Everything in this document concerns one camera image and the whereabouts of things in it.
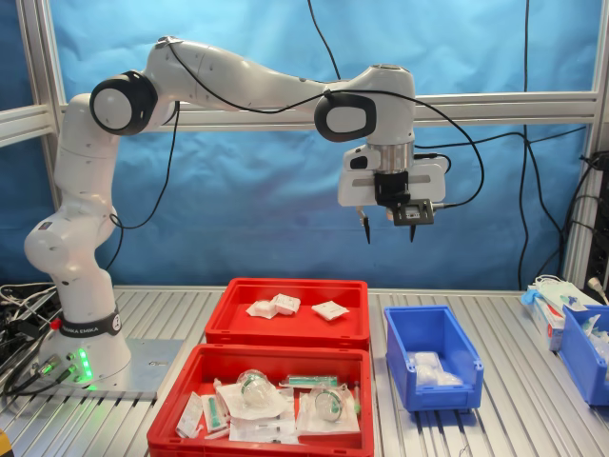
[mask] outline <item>plastic bin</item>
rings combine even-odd
[[[301,299],[296,314],[264,319],[246,313],[252,303],[271,300],[278,293]],[[328,322],[311,309],[330,300],[349,312]],[[367,350],[367,285],[361,281],[233,279],[207,323],[206,340],[230,345]]]
[[[607,364],[581,329],[589,318],[600,314],[595,327],[609,330],[609,308],[589,306],[587,311],[573,312],[563,307],[565,320],[560,358],[566,365],[573,382],[588,405],[609,405],[609,383],[605,380]]]
[[[213,393],[213,380],[223,384],[237,381],[247,369],[262,371],[270,382],[277,384],[288,374],[336,374],[339,382],[352,387],[360,381],[362,413],[360,433],[341,435],[304,436],[304,446],[242,443],[228,437],[205,440],[206,429],[197,438],[183,439],[175,432],[180,416],[186,407],[190,392]],[[295,389],[295,408],[298,416],[298,397]],[[326,348],[255,348],[246,346],[200,345],[190,353],[171,392],[161,406],[147,434],[151,457],[175,456],[353,456],[368,457],[374,454],[372,426],[372,393],[370,387],[370,359],[367,352],[356,349]]]
[[[484,368],[478,353],[450,309],[385,308],[387,362],[402,405],[410,412],[479,407]],[[463,379],[462,386],[419,386],[407,352],[437,352],[444,371]]]

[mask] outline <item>white gauze packet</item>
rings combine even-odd
[[[311,308],[320,316],[322,316],[326,321],[333,321],[337,317],[349,312],[347,308],[344,308],[334,302],[321,303]]]

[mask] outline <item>red plastic bin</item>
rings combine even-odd
[[[228,437],[205,440],[204,429],[194,439],[183,439],[175,432],[180,416],[186,407],[190,392],[213,393],[213,380],[223,384],[237,381],[247,369],[262,371],[275,386],[288,374],[335,374],[339,382],[352,387],[361,385],[359,418],[360,432],[327,436],[304,436],[304,446],[242,443]],[[295,408],[298,416],[298,397],[295,389]],[[192,350],[171,392],[161,406],[147,434],[151,457],[370,457],[374,454],[372,426],[372,393],[370,387],[370,361],[367,352],[358,349],[327,348],[271,348],[252,346],[200,345]]]
[[[296,314],[251,317],[246,309],[278,293],[301,299]],[[326,321],[311,308],[334,301],[349,312]],[[368,286],[362,281],[248,279],[230,281],[206,326],[208,343],[368,350]]]

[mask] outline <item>green led light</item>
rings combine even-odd
[[[88,362],[87,352],[80,348],[78,349],[78,355],[80,355],[80,361],[83,364],[83,370],[86,375],[83,381],[89,381],[93,377],[93,371],[91,371],[90,364]]]

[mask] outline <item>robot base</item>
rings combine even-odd
[[[153,400],[184,340],[126,339],[131,361],[118,373],[78,389],[74,396]]]
[[[182,343],[183,340],[125,339],[122,333],[79,340],[54,331],[40,348],[39,363],[52,355],[59,356],[61,363],[53,371],[56,374],[49,378],[55,378],[70,365],[77,369],[58,388],[42,394],[63,393],[69,389],[73,396],[154,399]],[[89,378],[85,373],[85,361],[79,360],[80,350],[88,357],[87,365],[92,370]],[[114,357],[108,357],[108,354],[114,354]],[[42,386],[36,383],[33,387]]]

